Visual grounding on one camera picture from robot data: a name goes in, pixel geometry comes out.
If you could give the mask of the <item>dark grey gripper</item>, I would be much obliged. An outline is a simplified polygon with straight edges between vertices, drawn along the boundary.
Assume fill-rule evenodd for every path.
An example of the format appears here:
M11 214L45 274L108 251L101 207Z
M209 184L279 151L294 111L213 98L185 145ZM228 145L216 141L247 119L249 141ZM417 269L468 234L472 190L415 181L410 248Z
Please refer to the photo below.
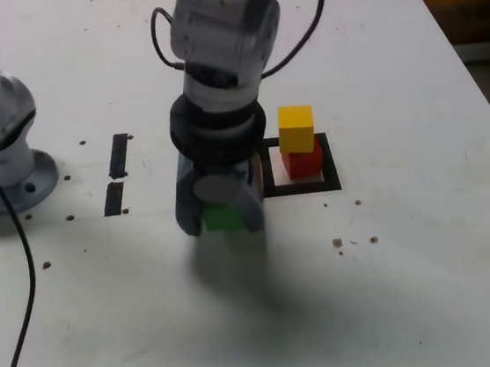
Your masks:
M175 218L185 234L200 236L203 203L210 230L264 229L263 190L251 160L195 169L190 158L178 157Z

